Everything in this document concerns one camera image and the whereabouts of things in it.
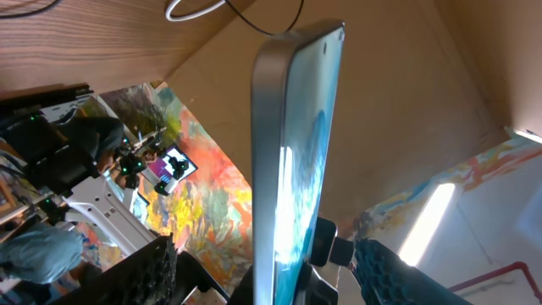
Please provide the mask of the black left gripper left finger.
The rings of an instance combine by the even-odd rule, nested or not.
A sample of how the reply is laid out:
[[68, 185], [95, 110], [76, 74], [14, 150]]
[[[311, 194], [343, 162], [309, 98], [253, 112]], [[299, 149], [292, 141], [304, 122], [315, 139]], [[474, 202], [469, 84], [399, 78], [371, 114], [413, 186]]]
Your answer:
[[55, 305], [169, 304], [175, 290], [176, 250], [160, 236]]

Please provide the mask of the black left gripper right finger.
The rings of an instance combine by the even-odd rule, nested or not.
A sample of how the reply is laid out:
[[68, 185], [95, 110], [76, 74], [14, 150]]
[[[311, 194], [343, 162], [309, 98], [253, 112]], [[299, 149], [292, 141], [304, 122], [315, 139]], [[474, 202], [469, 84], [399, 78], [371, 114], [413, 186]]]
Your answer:
[[354, 242], [353, 275], [367, 305], [469, 305], [373, 239]]

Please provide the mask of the blue screen smartphone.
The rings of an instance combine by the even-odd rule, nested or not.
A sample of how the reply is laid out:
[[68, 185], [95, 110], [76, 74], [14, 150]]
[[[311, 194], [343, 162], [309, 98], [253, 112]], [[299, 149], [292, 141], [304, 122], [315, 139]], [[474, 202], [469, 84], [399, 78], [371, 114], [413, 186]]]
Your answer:
[[265, 42], [251, 81], [253, 301], [294, 304], [323, 188], [346, 35], [323, 19]]

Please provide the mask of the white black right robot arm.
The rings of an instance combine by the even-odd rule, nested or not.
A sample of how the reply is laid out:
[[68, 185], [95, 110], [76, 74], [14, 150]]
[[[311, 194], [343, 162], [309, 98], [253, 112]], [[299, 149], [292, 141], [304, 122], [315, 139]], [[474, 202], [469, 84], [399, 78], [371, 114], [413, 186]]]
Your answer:
[[64, 140], [40, 112], [1, 118], [1, 137], [26, 161], [23, 176], [46, 187], [96, 224], [129, 256], [156, 239], [130, 212], [128, 196], [118, 199], [94, 158]]

